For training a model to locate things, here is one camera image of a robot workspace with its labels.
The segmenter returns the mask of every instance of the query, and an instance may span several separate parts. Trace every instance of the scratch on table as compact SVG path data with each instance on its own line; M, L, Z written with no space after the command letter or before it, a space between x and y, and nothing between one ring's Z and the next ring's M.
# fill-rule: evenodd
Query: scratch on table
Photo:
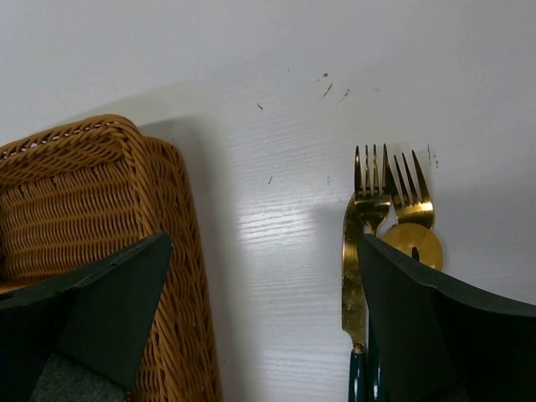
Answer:
M320 98L318 101L321 101L322 99L324 99L324 98L326 97L327 93L328 93L330 90L332 90L332 88L333 88L333 84L330 84L330 85L328 86L326 92L324 92L324 95L322 95L322 98Z
M350 89L348 88L346 92L344 93L344 96L339 100L338 103L341 103L342 101L344 101L349 94L350 94Z

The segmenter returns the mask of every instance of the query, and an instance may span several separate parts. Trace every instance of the white table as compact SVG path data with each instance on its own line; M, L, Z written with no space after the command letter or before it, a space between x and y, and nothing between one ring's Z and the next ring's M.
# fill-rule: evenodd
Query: white table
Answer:
M357 144L419 151L446 272L536 303L535 16L530 0L10 0L1 140L116 112L177 144L226 400L344 401Z

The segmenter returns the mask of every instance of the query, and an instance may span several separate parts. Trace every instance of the fork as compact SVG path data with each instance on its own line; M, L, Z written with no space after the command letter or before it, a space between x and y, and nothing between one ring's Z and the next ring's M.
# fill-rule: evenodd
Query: fork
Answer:
M384 163L382 172L382 185L379 185L378 172L378 155L376 145L373 145L373 182L370 182L370 167L369 167L369 146L365 146L365 181L361 178L361 161L359 156L359 147L355 150L354 163L354 193L355 193L355 209L359 218L368 226L372 234L375 236L378 227L385 221L389 214L391 206L391 194L386 185L386 174L389 171L389 163L387 156L387 147L384 144ZM383 385L383 377L381 375L381 367L379 361L378 345L374 337L374 330L371 321L368 321L368 354L367 365L368 374L365 375L365 380L368 382L369 400L375 402L386 402L389 400L387 390Z
M420 167L419 159L417 158L415 151L412 150L411 154L413 155L413 162L415 164L415 172L417 174L417 183L419 184L420 195L417 193L417 188L415 187L413 178L411 178L410 168L403 153L402 160L404 162L405 173L406 177L408 178L410 191L408 192L408 189L405 186L404 179L402 177L402 169L400 169L399 161L396 155L394 156L394 165L399 178L400 192L396 189L393 173L389 168L389 162L387 162L386 169L386 186L393 198L394 212L396 213L396 219L398 220L399 224L411 222L414 224L420 224L427 229L432 229L436 216L434 213L434 206L430 198L428 186L426 185L425 175Z

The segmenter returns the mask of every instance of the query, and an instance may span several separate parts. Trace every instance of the woven wicker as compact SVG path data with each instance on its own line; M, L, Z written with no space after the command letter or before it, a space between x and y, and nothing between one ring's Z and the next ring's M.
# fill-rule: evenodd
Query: woven wicker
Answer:
M0 281L24 286L158 230L173 239L132 400L220 401L209 294L177 150L121 116L96 116L0 148Z

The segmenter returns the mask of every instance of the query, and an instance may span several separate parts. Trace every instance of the black handle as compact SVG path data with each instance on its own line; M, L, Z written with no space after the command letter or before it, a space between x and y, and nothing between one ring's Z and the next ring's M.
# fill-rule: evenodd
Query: black handle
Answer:
M368 401L369 402L389 402L389 395L384 384L381 363L379 361L378 344L374 336L372 323L368 320L368 355L367 355L367 380L368 380Z
M350 354L350 377L348 380L348 402L365 402L365 353L352 350Z

